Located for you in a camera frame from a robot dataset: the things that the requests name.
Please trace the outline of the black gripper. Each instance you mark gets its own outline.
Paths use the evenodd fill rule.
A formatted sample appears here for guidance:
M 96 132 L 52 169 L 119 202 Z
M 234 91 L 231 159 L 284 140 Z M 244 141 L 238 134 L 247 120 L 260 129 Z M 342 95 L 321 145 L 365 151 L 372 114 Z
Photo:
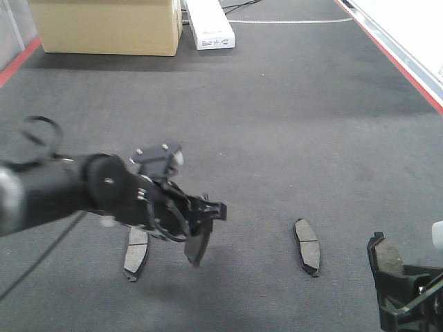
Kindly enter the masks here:
M 208 195 L 188 196 L 166 178 L 130 172 L 116 155 L 97 155 L 86 167 L 91 211 L 110 215 L 163 240 L 185 242 L 193 228 L 227 220 L 227 206 Z

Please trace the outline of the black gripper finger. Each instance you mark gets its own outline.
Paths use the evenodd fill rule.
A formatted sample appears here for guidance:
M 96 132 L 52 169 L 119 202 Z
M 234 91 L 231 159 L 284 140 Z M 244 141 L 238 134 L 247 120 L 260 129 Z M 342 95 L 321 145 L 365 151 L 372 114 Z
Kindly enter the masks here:
M 399 270 L 377 268 L 372 274 L 378 305 L 401 308 L 431 289 L 442 274 L 442 268 L 405 265 Z
M 426 299 L 405 313 L 385 298 L 379 303 L 379 317 L 382 331 L 442 331 L 442 296 Z

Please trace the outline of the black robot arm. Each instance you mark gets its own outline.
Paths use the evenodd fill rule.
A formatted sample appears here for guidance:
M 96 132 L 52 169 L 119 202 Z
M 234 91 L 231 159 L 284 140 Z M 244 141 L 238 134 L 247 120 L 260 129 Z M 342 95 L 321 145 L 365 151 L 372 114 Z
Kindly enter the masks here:
M 164 241 L 186 242 L 224 221 L 227 207 L 190 196 L 167 178 L 130 172 L 117 155 L 1 164 L 1 236 L 84 211 L 112 216 Z

